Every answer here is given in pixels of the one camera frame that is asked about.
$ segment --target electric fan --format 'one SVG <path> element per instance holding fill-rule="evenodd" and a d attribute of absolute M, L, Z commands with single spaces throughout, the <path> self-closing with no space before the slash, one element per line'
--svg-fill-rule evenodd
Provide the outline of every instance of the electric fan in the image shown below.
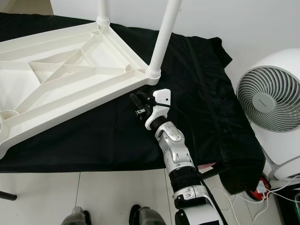
<path fill-rule="evenodd" d="M 261 143 L 269 177 L 300 173 L 300 49 L 286 49 L 252 66 L 237 96 Z"/>

